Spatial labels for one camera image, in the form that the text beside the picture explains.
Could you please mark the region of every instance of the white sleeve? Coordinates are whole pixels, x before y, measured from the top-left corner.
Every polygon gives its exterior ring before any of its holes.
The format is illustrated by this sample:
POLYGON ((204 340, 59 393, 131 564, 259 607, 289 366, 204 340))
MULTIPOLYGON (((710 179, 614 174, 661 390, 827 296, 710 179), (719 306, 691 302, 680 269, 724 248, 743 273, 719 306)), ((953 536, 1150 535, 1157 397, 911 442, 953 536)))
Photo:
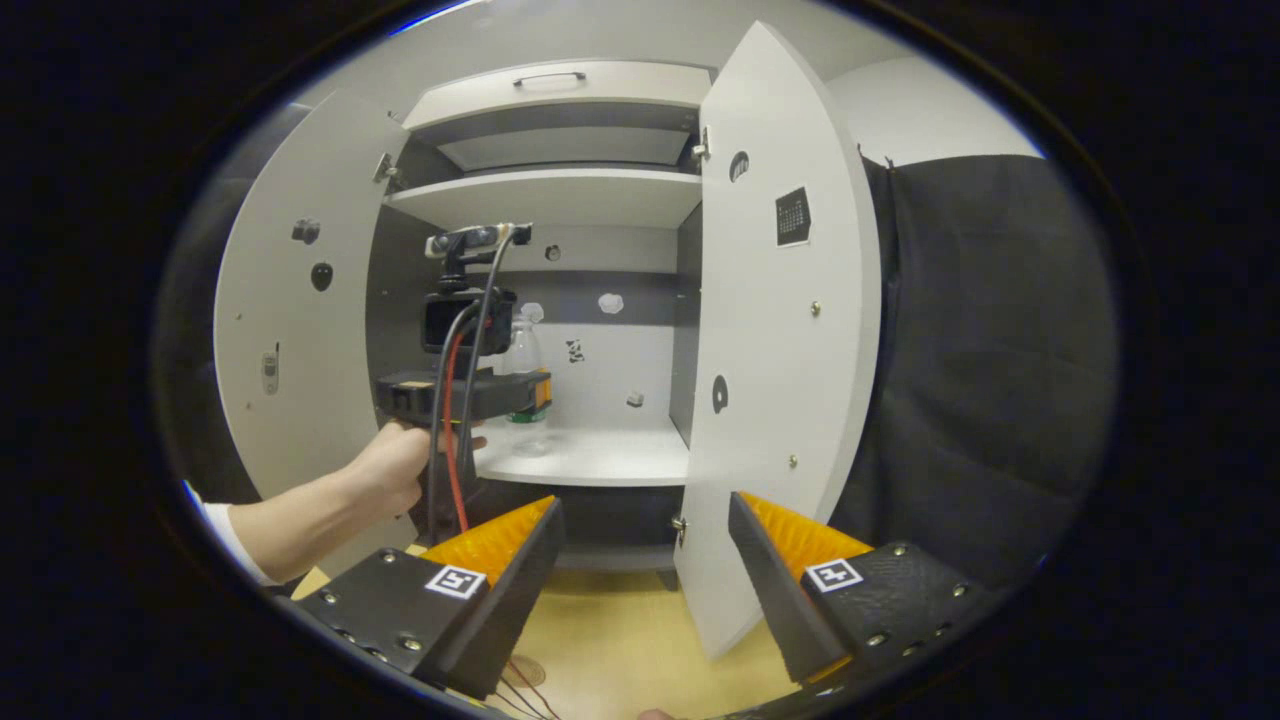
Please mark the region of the white sleeve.
POLYGON ((232 553, 236 562, 238 562, 246 573, 252 575, 257 584, 278 585, 279 583, 268 578, 266 573, 257 566, 257 562, 253 562, 253 559, 248 556, 248 552, 246 552, 244 546, 241 544, 239 537, 236 534, 236 528, 232 527, 232 519, 227 514, 230 505, 225 502, 204 502, 200 500, 200 495, 196 493, 191 484, 187 484, 187 489, 191 492, 192 498, 200 507, 200 514, 205 516, 205 523, 209 524, 210 529, 214 530, 214 534, 218 536, 218 539, 221 541, 227 552, 232 553))

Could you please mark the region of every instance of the black cable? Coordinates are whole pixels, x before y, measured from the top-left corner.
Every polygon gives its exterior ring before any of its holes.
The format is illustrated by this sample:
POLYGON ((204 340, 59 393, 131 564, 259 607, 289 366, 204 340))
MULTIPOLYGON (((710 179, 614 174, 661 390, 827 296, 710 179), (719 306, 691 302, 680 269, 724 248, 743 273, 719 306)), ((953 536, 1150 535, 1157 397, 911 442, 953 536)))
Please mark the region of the black cable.
POLYGON ((462 468, 460 469, 460 475, 463 470, 468 469, 471 462, 471 387, 476 379, 476 366, 480 364, 480 348, 484 341, 485 322, 489 318, 489 301, 493 300, 493 286, 498 279, 498 266, 502 265, 502 256, 507 254, 507 247, 511 241, 520 232, 520 227, 515 224, 503 224, 499 228, 508 228, 506 237, 498 243, 498 251, 494 252, 493 265, 489 268, 489 279, 485 281, 484 286, 484 299, 480 302, 480 324, 476 327, 475 345, 471 350, 471 357, 467 359, 467 383, 466 389, 462 393, 462 439, 460 441, 458 455, 462 457, 462 468))
POLYGON ((436 462, 436 450, 440 443, 440 414, 444 413, 444 375, 448 373, 448 354, 453 345, 453 338, 461 329, 467 316, 476 309, 472 302, 462 309, 449 324, 449 332, 444 336, 444 347, 440 352, 440 365, 435 372, 435 392, 431 393, 431 454, 430 465, 426 469, 426 539, 435 546, 435 486, 439 484, 438 474, 440 464, 436 462))
POLYGON ((508 683, 507 678, 503 678, 502 675, 499 675, 498 679, 502 680, 502 684, 507 685, 507 688, 511 689, 511 692, 516 693, 516 697, 520 698, 520 702, 525 703, 529 707, 529 710, 534 711, 534 716, 535 717, 540 717, 541 720, 549 720, 545 715, 543 715, 541 712, 539 712, 536 707, 534 707, 534 703, 531 703, 527 700, 525 700, 525 696, 520 694, 520 691, 517 691, 515 685, 512 685, 511 683, 508 683))

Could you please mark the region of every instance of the drawer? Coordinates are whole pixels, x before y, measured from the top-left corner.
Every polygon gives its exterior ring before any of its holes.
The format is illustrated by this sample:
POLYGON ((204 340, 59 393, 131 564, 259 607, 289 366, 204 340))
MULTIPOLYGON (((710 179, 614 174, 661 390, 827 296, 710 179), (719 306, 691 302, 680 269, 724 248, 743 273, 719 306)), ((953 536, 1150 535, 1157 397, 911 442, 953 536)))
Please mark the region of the drawer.
POLYGON ((710 90, 705 68, 631 60, 526 65, 476 76, 422 95, 410 131, 494 110, 558 102, 644 102, 696 108, 710 90))

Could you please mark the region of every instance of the hand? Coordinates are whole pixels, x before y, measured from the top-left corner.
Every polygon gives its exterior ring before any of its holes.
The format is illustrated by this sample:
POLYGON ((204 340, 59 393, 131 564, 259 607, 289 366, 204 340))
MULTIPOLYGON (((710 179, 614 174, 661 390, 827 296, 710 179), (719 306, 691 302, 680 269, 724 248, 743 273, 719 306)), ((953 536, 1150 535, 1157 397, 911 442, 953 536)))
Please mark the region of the hand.
MULTIPOLYGON (((472 438, 472 448, 480 450, 485 445, 485 438, 472 438)), ((339 474, 357 500, 374 503, 375 515, 402 515, 422 497, 417 477, 430 460, 430 447, 431 433, 390 420, 339 474)), ((436 450, 444 452, 443 437, 436 450)))

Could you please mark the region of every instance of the white shelf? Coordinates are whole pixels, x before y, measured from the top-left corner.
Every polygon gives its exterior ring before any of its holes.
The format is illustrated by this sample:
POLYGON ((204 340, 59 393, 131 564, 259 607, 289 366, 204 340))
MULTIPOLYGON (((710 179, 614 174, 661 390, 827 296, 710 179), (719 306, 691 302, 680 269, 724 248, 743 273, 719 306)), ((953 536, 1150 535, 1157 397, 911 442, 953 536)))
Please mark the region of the white shelf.
POLYGON ((675 229, 701 200, 699 176, 556 169, 448 181, 389 195, 385 202, 444 229, 507 222, 675 229))
POLYGON ((512 452, 518 430, 506 419, 485 420, 476 436, 476 474, 494 480, 588 487, 684 486, 689 448, 671 419, 646 418, 628 428, 547 429, 550 450, 541 457, 512 452))

